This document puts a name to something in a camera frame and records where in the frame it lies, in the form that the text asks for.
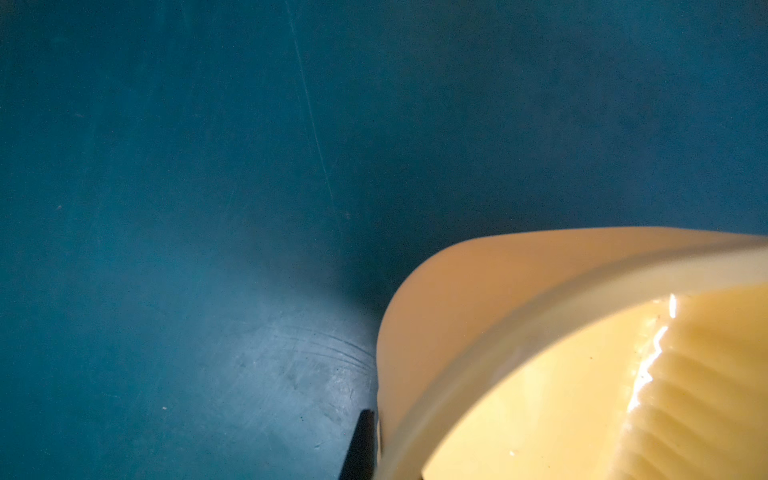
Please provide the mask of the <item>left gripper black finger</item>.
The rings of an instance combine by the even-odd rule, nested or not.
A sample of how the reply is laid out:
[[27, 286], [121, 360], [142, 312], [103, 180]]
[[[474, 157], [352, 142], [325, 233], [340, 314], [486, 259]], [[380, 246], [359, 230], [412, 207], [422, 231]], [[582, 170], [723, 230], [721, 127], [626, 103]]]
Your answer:
[[347, 450], [339, 480], [372, 480], [377, 462], [376, 412], [360, 412]]

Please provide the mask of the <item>yellow plastic storage box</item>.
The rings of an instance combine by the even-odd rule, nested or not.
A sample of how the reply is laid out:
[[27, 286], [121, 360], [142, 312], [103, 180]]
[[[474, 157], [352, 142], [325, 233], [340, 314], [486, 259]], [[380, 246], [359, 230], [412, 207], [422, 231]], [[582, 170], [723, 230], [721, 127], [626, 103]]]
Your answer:
[[398, 289], [376, 362], [379, 479], [763, 479], [767, 240], [466, 241]]

